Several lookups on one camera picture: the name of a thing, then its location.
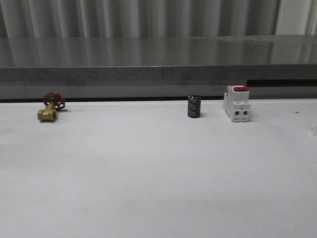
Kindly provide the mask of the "brass valve red handwheel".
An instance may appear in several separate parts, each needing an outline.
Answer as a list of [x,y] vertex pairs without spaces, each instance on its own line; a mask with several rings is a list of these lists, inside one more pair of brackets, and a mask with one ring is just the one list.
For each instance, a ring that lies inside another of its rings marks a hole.
[[43,97],[43,103],[46,107],[37,112],[37,117],[40,122],[56,121],[57,112],[65,108],[65,98],[59,93],[49,92]]

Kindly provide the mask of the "grey stone countertop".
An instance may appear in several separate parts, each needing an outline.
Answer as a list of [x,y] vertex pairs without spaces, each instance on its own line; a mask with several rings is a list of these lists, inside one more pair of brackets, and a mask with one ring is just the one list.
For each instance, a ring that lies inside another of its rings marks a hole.
[[2,38],[3,85],[316,86],[313,36]]

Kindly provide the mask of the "white half pipe clamp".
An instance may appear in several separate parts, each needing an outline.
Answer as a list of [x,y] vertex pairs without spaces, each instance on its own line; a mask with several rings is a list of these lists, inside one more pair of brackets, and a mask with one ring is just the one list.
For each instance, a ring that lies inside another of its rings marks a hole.
[[306,131],[313,137],[317,137],[317,125],[316,124],[308,124],[306,127]]

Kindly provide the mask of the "black cylindrical capacitor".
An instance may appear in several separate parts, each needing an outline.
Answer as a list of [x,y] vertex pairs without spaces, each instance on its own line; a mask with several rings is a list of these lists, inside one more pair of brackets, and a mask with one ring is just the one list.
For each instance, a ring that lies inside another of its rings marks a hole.
[[199,118],[201,114],[201,97],[191,95],[187,97],[187,116],[189,118]]

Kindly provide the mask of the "white circuit breaker red switch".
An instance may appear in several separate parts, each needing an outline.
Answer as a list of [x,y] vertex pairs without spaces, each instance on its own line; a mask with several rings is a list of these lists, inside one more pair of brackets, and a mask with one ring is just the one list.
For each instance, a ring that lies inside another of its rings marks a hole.
[[223,109],[232,122],[248,122],[251,104],[249,87],[244,85],[227,86],[224,93]]

